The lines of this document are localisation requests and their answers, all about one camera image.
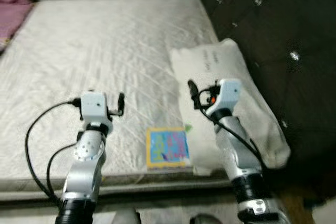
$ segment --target mattress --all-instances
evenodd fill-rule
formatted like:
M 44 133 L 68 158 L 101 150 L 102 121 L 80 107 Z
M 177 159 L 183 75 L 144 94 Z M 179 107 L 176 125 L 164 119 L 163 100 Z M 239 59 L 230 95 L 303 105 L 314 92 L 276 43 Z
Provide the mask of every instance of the mattress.
M 199 0 L 37 4 L 0 57 L 0 200 L 41 195 L 26 164 L 25 133 L 46 108 L 89 89 L 106 92 L 110 108 L 117 106 L 119 92 L 126 96 L 125 114 L 113 120 L 107 139 L 102 191 L 223 185 L 222 175 L 195 177 L 188 168 L 150 171 L 145 161 L 147 128 L 183 125 L 170 50 L 213 42 Z M 78 109 L 67 105 L 35 126 L 29 149 L 39 178 L 45 178 L 51 155 L 74 143 L 80 129 Z M 72 150 L 55 158 L 56 189 L 71 162 Z

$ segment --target pink cloth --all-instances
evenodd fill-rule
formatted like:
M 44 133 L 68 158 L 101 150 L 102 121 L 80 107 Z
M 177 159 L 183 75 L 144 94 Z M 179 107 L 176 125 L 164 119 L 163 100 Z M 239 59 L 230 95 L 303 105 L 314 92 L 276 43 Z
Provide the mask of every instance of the pink cloth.
M 32 7 L 31 0 L 0 0 L 0 51 L 5 48 Z

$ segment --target pillowcase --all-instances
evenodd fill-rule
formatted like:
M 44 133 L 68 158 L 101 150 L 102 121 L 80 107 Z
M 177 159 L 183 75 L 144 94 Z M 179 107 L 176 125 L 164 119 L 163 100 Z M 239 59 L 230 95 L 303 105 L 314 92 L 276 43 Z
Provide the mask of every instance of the pillowcase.
M 199 110 L 194 110 L 187 82 L 193 79 L 198 89 L 213 85 L 215 80 L 240 79 L 242 89 L 233 115 L 239 117 L 247 134 L 257 145 L 269 168 L 285 166 L 290 148 L 278 121 L 255 86 L 237 44 L 231 39 L 192 49 L 173 49 L 171 62 L 179 82 L 179 106 L 185 126 L 194 172 L 208 175 L 223 168 L 216 145 L 214 124 Z

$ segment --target book cover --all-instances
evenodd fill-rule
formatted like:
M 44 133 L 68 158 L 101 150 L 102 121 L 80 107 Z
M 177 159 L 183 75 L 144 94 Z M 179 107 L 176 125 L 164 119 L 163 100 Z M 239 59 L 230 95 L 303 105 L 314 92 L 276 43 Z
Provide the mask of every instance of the book cover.
M 184 128 L 149 128 L 147 168 L 185 167 L 190 164 Z

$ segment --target black cable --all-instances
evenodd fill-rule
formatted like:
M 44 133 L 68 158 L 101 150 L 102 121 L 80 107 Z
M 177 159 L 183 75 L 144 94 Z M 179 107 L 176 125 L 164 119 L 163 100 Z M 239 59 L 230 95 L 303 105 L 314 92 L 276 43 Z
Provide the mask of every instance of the black cable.
M 52 195 L 54 201 L 56 202 L 60 202 L 60 198 L 58 198 L 56 195 L 55 195 L 55 192 L 54 192 L 54 189 L 52 187 L 52 184 L 51 184 L 51 181 L 50 181 L 50 168 L 51 168 L 51 164 L 54 160 L 54 158 L 57 156 L 57 154 L 59 154 L 61 151 L 64 151 L 66 150 L 67 148 L 70 148 L 70 147 L 73 147 L 75 144 L 70 144 L 70 145 L 67 145 L 67 146 L 64 146 L 62 147 L 61 149 L 59 149 L 57 152 L 55 152 L 51 158 L 49 159 L 49 162 L 48 162 L 48 166 L 47 166 L 47 187 L 49 189 L 49 192 L 50 194 Z
M 29 171 L 30 174 L 32 175 L 34 181 L 36 182 L 36 184 L 38 185 L 38 187 L 48 196 L 48 198 L 50 200 L 52 200 L 53 202 L 55 202 L 56 204 L 58 204 L 57 201 L 55 201 L 55 198 L 53 197 L 53 195 L 51 194 L 51 192 L 48 190 L 48 188 L 46 188 L 46 186 L 37 178 L 33 166 L 32 166 L 32 161 L 30 160 L 30 155 L 29 155 L 29 149 L 28 149 L 28 140 L 29 140 L 29 135 L 31 130 L 33 129 L 34 125 L 46 114 L 48 113 L 50 110 L 59 107 L 61 105 L 64 104 L 74 104 L 75 100 L 73 101 L 66 101 L 66 102 L 61 102 L 61 103 L 57 103 L 53 106 L 51 106 L 50 108 L 48 108 L 46 111 L 44 111 L 29 127 L 27 134 L 26 134 L 26 138 L 25 138 L 25 153 L 26 153 L 26 159 L 27 159 L 27 164 L 29 167 Z
M 199 93 L 198 93 L 198 96 L 197 96 L 197 99 L 200 102 L 200 95 L 203 93 L 203 92 L 208 92 L 209 89 L 203 89 L 201 90 Z M 230 134 L 232 134 L 235 138 L 237 138 L 242 144 L 244 144 L 244 146 L 253 154 L 256 156 L 256 158 L 259 160 L 261 166 L 263 169 L 265 170 L 268 170 L 269 168 L 265 165 L 262 157 L 261 157 L 261 154 L 260 154 L 260 151 L 259 149 L 257 148 L 256 144 L 254 143 L 254 141 L 252 139 L 250 139 L 253 147 L 255 149 L 253 149 L 247 142 L 246 140 L 244 140 L 241 136 L 239 136 L 236 132 L 234 132 L 233 130 L 231 130 L 230 128 L 226 127 L 223 123 L 221 123 L 220 121 L 217 121 L 217 120 L 214 120 L 212 119 L 209 115 L 207 115 L 205 113 L 205 110 L 200 108 L 200 111 L 201 113 L 206 117 L 208 118 L 210 121 L 212 121 L 214 124 L 217 124 L 218 126 L 220 126 L 221 128 L 223 128 L 225 131 L 229 132 Z

